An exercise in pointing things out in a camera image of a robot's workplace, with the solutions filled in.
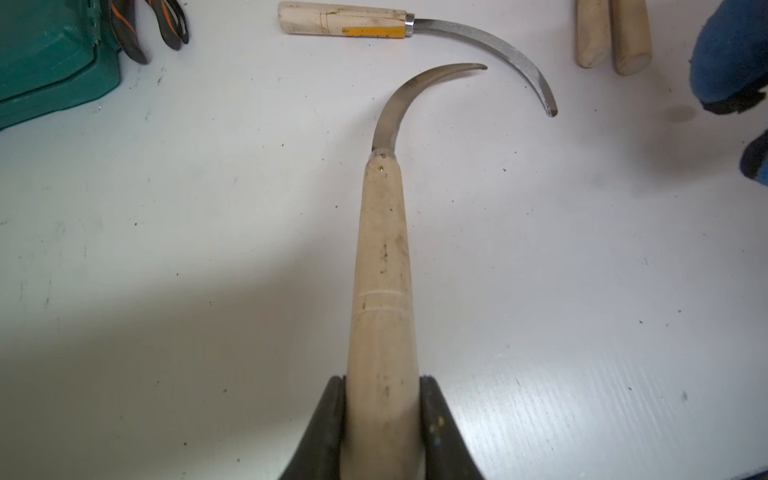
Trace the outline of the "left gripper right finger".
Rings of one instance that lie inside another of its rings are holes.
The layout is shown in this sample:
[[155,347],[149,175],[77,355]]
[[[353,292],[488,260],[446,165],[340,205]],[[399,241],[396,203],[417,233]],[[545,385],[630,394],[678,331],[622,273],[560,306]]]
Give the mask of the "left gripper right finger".
[[483,480],[437,380],[420,378],[421,435],[427,480]]

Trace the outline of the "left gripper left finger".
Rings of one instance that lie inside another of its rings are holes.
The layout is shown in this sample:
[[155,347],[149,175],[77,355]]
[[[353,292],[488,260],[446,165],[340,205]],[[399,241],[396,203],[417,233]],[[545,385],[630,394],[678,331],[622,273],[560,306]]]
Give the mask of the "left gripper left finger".
[[339,480],[345,378],[332,376],[280,480]]

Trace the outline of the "blue grey microfiber rag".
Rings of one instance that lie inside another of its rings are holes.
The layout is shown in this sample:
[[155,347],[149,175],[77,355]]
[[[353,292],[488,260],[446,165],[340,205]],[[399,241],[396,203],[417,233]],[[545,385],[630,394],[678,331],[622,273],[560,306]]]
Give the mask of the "blue grey microfiber rag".
[[707,19],[690,60],[691,90],[715,115],[743,113],[767,99],[767,2],[727,0]]

